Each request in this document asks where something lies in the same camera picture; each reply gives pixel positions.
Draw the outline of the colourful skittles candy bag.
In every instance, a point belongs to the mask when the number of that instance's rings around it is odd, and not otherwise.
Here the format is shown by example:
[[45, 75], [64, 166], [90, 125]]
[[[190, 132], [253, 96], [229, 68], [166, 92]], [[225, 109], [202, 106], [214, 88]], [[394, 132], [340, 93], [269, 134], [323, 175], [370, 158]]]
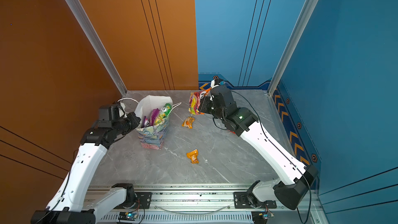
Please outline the colourful skittles candy bag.
[[206, 89], [206, 90], [202, 90], [202, 91], [198, 91], [198, 92], [193, 92], [190, 94], [190, 101], [189, 101], [189, 112], [192, 115], [203, 115], [203, 113], [201, 113], [199, 111], [199, 107], [201, 104], [201, 99], [205, 96], [207, 96], [210, 92], [210, 88]]

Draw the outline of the small orange snack packet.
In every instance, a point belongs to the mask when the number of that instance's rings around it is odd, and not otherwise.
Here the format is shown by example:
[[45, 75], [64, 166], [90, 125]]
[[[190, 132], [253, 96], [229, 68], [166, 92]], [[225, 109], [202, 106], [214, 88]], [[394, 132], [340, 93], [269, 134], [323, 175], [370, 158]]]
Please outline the small orange snack packet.
[[184, 121], [183, 121], [183, 123], [182, 123], [182, 127], [187, 127], [187, 128], [189, 128], [189, 129], [192, 129], [193, 128], [193, 123], [194, 123], [194, 121], [195, 121], [195, 118], [194, 117], [187, 117]]

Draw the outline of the white paper bag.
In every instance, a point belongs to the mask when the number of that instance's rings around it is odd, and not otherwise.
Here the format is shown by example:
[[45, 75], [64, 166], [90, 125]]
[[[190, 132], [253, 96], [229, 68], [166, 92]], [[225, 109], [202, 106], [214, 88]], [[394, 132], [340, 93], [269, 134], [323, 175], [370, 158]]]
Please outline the white paper bag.
[[141, 119], [139, 127], [136, 128], [141, 146], [160, 150], [169, 127], [171, 112], [181, 103], [174, 104], [169, 96], [148, 95], [140, 101], [124, 97], [118, 100], [123, 108], [125, 100], [137, 103], [134, 113]]

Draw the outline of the purple grape candy bag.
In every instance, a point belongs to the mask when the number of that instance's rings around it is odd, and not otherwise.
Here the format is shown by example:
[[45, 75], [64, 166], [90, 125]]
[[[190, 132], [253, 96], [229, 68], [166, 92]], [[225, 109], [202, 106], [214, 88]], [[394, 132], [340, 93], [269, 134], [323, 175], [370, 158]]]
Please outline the purple grape candy bag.
[[155, 120], [159, 115], [160, 110], [158, 108], [155, 108], [154, 110], [152, 110], [151, 114], [150, 114], [150, 125], [153, 126], [155, 125]]

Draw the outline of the green pea snack bag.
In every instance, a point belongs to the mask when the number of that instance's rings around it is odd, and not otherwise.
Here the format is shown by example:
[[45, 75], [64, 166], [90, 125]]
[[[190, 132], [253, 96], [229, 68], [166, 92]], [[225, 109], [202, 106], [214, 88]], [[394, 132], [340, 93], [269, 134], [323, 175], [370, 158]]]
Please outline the green pea snack bag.
[[160, 109], [159, 115], [158, 115], [158, 117], [157, 117], [156, 120], [155, 120], [155, 125], [160, 124], [160, 123], [163, 121], [163, 119], [165, 119], [165, 118], [170, 114], [171, 109], [172, 109], [171, 104], [166, 103], [166, 104]]

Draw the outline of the orange snack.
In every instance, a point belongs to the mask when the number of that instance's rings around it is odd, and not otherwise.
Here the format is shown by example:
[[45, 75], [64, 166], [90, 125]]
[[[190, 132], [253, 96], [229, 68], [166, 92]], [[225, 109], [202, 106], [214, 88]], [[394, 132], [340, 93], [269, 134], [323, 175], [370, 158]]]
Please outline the orange snack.
[[199, 160], [198, 160], [199, 151], [197, 149], [195, 149], [191, 152], [188, 152], [186, 155], [187, 155], [187, 158], [189, 158], [191, 160], [192, 164], [199, 163]]

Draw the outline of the purple white snack bag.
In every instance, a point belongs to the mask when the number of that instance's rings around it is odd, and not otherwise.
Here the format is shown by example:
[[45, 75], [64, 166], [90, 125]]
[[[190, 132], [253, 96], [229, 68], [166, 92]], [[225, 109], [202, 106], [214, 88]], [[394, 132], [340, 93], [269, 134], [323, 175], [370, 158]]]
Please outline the purple white snack bag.
[[149, 127], [150, 126], [150, 119], [148, 119], [146, 116], [144, 117], [144, 119], [143, 119], [143, 122], [142, 122], [142, 128], [147, 128], [147, 127]]

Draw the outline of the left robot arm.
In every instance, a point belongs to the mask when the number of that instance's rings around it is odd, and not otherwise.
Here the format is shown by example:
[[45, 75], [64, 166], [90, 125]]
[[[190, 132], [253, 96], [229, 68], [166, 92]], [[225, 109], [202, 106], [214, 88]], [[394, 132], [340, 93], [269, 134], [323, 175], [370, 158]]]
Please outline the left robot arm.
[[104, 105], [98, 120], [83, 135], [75, 160], [61, 187], [43, 211], [35, 211], [32, 224], [95, 224], [117, 206], [135, 207], [132, 184], [112, 186], [99, 200], [84, 206], [91, 180], [111, 145], [140, 126], [134, 112], [126, 113], [119, 103]]

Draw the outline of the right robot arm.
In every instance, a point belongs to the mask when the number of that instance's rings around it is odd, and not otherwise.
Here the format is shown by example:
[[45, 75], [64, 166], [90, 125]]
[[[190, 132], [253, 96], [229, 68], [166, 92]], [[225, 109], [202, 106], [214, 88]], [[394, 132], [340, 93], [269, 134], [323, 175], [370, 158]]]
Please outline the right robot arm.
[[246, 198], [252, 208], [263, 208], [266, 201], [278, 200], [284, 207], [295, 210], [318, 176], [318, 170], [296, 159], [266, 130], [253, 106], [239, 107], [234, 91], [225, 85], [215, 85], [200, 96], [198, 111], [221, 120], [225, 129], [250, 144], [277, 173], [271, 181], [255, 181]]

